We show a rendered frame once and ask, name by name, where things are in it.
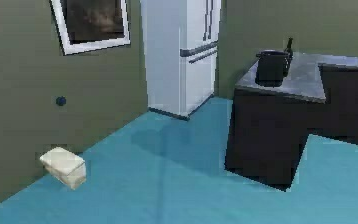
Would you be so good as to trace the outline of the white fridge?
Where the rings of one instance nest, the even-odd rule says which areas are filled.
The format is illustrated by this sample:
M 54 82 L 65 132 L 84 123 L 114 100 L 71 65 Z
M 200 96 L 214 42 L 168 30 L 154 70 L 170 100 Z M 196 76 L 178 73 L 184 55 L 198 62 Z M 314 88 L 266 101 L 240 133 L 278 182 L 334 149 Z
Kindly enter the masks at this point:
M 148 108 L 188 120 L 214 95 L 217 54 L 190 64 L 199 54 L 180 57 L 180 49 L 193 49 L 218 41 L 222 0 L 214 0 L 212 37 L 203 41 L 205 0 L 140 0 Z

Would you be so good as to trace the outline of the dark counter with grey top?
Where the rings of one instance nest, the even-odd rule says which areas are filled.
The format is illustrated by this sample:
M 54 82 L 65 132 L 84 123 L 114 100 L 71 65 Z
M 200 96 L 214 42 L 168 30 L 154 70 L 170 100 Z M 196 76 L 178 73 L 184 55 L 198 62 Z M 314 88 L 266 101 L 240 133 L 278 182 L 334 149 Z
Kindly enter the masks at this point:
M 358 57 L 296 52 L 279 87 L 256 84 L 257 67 L 235 84 L 226 170 L 284 191 L 309 135 L 358 145 Z

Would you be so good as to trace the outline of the white framed dark picture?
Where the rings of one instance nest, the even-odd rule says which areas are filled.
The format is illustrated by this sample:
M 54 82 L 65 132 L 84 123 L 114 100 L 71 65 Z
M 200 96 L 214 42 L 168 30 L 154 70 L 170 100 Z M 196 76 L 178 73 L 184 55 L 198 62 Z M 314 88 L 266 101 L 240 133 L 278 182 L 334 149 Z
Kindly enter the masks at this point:
M 64 56 L 131 44 L 127 0 L 48 0 Z

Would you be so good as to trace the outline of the cream box-shaped bin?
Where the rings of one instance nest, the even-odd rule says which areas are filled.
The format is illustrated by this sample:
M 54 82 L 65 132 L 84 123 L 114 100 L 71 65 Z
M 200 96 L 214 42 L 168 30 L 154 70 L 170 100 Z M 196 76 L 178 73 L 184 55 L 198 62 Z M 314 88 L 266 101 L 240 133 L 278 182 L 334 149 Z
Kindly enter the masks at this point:
M 49 150 L 39 160 L 52 176 L 72 190 L 86 181 L 85 160 L 62 147 Z

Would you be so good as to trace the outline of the dark bottle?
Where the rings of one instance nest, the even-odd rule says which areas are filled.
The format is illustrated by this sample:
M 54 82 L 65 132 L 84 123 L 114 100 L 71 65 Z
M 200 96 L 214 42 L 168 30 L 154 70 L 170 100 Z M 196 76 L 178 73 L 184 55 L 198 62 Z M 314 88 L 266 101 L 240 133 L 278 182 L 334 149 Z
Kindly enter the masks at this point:
M 293 38 L 289 37 L 288 42 L 287 42 L 287 46 L 286 46 L 286 48 L 284 50 L 284 52 L 288 53 L 290 59 L 293 58 L 292 43 L 293 43 Z

